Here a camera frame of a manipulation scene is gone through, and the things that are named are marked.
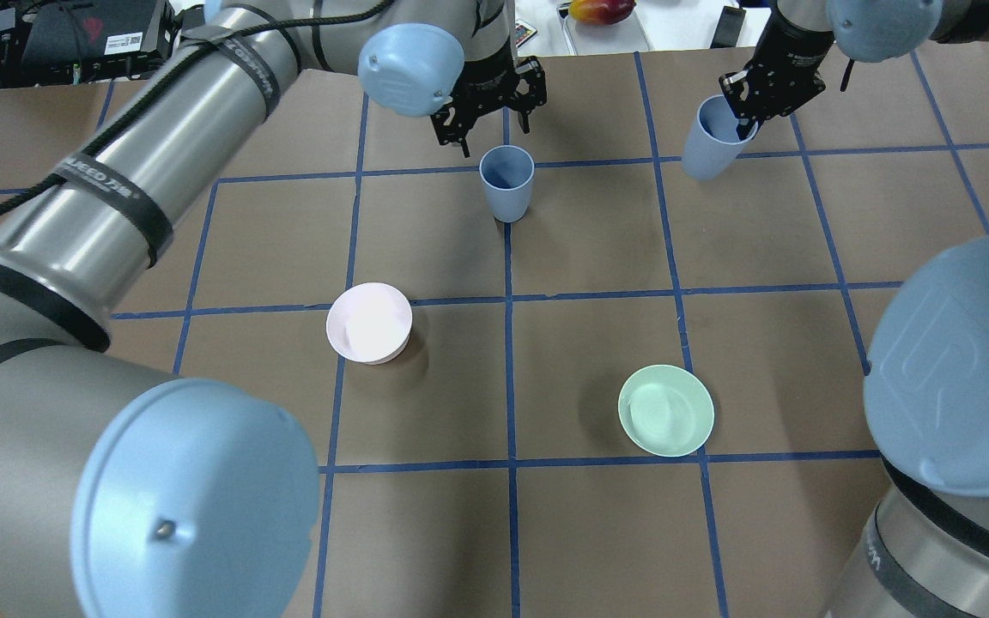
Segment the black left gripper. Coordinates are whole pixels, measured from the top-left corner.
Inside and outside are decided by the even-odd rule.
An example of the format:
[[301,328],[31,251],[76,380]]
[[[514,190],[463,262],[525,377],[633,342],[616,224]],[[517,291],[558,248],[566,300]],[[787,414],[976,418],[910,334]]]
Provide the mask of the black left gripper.
[[519,130],[531,133],[531,116],[547,102],[547,81],[539,59],[530,56],[500,66],[497,74],[479,82],[476,73],[463,74],[450,99],[429,117],[436,140],[442,146],[456,146],[470,158],[468,136],[479,118],[503,109],[517,113]]

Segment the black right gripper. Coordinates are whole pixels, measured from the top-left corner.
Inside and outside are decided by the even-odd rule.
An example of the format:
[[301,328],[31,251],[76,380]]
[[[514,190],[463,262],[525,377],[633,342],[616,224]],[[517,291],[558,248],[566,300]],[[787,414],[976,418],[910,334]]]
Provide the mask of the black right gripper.
[[719,78],[719,89],[737,118],[735,136],[746,143],[770,118],[790,116],[823,93],[819,67],[834,43],[827,27],[808,30],[786,17],[770,17],[752,58],[737,73]]

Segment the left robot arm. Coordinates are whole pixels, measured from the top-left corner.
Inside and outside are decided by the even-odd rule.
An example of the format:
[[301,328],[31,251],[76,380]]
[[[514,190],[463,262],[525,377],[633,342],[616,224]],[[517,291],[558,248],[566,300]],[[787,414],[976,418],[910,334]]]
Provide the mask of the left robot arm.
[[280,617],[319,513],[278,404],[107,354],[112,313],[307,68],[402,116],[518,75],[510,1],[209,1],[50,175],[0,204],[0,613]]

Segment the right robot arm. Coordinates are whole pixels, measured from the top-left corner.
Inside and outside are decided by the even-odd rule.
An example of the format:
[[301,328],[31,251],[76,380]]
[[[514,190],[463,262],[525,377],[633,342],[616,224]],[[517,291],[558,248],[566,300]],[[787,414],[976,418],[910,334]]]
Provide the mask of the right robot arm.
[[[989,40],[989,1],[774,1],[752,59],[719,85],[746,137],[824,90],[832,46],[880,63],[924,40]],[[821,615],[989,617],[989,235],[903,282],[867,359],[890,485]]]

